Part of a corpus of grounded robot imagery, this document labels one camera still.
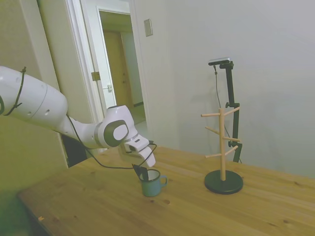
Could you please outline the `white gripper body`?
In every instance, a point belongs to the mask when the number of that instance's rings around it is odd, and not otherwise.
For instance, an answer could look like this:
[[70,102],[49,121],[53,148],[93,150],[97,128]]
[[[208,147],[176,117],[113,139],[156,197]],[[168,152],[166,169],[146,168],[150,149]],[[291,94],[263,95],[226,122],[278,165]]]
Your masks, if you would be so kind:
[[150,168],[155,165],[156,160],[149,145],[148,139],[134,137],[119,145],[119,155],[125,162]]

